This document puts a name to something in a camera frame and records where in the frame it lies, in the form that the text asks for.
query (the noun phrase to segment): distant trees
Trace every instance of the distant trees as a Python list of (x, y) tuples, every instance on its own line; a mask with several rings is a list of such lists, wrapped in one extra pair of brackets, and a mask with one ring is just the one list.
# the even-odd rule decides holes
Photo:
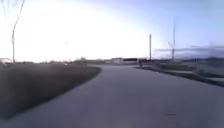
[(15, 29), (19, 21), (24, 3), (25, 0), (1, 0), (5, 17), (6, 18), (9, 18), (10, 16), (13, 17), (11, 19), (12, 21), (10, 20), (8, 21), (11, 29), (10, 39), (12, 42), (13, 62), (15, 62)]

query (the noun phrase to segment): grass field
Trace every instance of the grass field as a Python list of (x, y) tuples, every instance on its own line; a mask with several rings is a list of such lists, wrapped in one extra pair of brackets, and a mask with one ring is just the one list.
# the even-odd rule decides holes
[(99, 68), (63, 64), (11, 64), (0, 69), (0, 116), (9, 119), (90, 80)]
[(142, 68), (138, 68), (138, 69), (150, 70), (150, 71), (154, 71), (154, 72), (160, 72), (160, 73), (164, 73), (164, 74), (174, 75), (174, 76), (183, 77), (183, 78), (190, 79), (190, 80), (200, 81), (200, 82), (209, 83), (209, 84), (212, 84), (212, 85), (224, 87), (224, 83), (220, 83), (220, 82), (209, 80), (209, 79), (204, 79), (204, 78), (199, 77), (199, 76), (194, 75), (194, 74), (166, 72), (166, 71), (162, 71), (162, 70), (155, 70), (155, 69), (153, 69), (151, 67), (142, 67)]
[(160, 67), (163, 70), (179, 70), (179, 71), (192, 71), (194, 70), (193, 67), (183, 65), (183, 64), (158, 64), (158, 67)]

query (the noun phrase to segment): sky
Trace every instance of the sky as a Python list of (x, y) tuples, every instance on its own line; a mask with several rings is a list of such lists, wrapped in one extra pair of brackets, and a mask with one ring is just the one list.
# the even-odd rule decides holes
[[(0, 58), (12, 58), (10, 23), (21, 0), (0, 11)], [(26, 0), (15, 31), (16, 60), (148, 57), (170, 48), (224, 45), (222, 0)], [(153, 57), (169, 56), (153, 51)]]

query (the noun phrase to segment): curved road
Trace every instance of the curved road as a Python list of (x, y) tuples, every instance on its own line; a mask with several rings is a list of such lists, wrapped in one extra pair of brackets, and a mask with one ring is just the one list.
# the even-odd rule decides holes
[(128, 66), (5, 122), (5, 128), (223, 128), (223, 88)]

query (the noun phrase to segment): utility pole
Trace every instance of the utility pole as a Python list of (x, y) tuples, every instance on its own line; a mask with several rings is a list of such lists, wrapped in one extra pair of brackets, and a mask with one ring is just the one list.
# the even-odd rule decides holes
[(149, 34), (149, 60), (152, 61), (152, 35)]
[(175, 59), (175, 47), (176, 47), (176, 19), (173, 18), (173, 47), (172, 47), (172, 60)]

